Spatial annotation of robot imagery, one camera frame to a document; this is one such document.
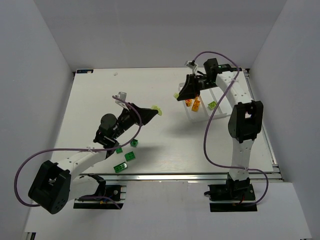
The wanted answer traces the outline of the light green square lego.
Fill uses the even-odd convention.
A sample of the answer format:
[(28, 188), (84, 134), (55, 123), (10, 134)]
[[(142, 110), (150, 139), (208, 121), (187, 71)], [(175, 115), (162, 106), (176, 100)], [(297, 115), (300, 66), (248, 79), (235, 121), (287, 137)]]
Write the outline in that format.
[(152, 109), (152, 110), (156, 110), (156, 111), (157, 111), (157, 114), (158, 114), (159, 116), (162, 116), (163, 112), (162, 112), (161, 108), (158, 107), (157, 105), (153, 105), (153, 106), (151, 107), (151, 109)]

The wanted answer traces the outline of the yellow long lego brick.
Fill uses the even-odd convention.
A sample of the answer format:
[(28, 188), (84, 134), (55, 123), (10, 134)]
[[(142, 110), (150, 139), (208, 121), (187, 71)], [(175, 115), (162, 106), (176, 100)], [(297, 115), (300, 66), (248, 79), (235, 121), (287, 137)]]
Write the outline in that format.
[(199, 100), (195, 100), (195, 101), (193, 102), (193, 105), (192, 105), (191, 110), (192, 110), (193, 112), (198, 112), (198, 110), (199, 110), (199, 108), (200, 108), (200, 105), (201, 105), (201, 102), (200, 102)]

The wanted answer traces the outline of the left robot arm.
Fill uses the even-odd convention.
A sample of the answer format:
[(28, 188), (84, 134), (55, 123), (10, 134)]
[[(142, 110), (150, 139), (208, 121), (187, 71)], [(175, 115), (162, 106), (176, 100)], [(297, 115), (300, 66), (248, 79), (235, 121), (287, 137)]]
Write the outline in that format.
[(45, 161), (33, 180), (28, 197), (50, 214), (56, 214), (71, 200), (115, 202), (113, 191), (97, 174), (83, 172), (112, 156), (120, 149), (117, 141), (134, 125), (145, 126), (162, 112), (157, 106), (140, 108), (127, 103), (119, 116), (107, 113), (102, 116), (93, 142), (102, 147), (76, 149), (75, 154), (59, 162)]

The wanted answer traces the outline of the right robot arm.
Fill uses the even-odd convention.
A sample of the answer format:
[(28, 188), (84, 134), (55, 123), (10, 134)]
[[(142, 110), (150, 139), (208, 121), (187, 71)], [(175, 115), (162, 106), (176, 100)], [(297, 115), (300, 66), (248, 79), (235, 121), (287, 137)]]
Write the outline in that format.
[(238, 82), (241, 70), (235, 65), (219, 64), (216, 58), (210, 58), (203, 64), (204, 74), (198, 72), (194, 60), (187, 61), (185, 65), (192, 73), (186, 76), (176, 99), (195, 99), (207, 89), (222, 90), (222, 98), (226, 98), (232, 108), (227, 125), (233, 144), (228, 177), (235, 183), (244, 183), (249, 179), (251, 149), (262, 129), (263, 103), (254, 101), (245, 93)]

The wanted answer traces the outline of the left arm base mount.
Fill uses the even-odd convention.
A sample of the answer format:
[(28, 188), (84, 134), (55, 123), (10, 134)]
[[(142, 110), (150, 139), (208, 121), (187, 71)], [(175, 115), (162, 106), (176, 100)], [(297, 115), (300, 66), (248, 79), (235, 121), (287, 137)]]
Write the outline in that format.
[(126, 199), (127, 187), (108, 183), (103, 177), (89, 173), (78, 176), (71, 184), (69, 199), (73, 208), (81, 210), (120, 210)]

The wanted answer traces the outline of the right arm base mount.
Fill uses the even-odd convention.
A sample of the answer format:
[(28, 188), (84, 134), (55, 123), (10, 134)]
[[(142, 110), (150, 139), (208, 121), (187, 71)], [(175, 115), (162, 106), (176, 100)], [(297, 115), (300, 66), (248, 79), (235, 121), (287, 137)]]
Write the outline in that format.
[(257, 212), (256, 196), (253, 185), (247, 189), (231, 192), (226, 184), (208, 185), (204, 196), (209, 198), (211, 213)]

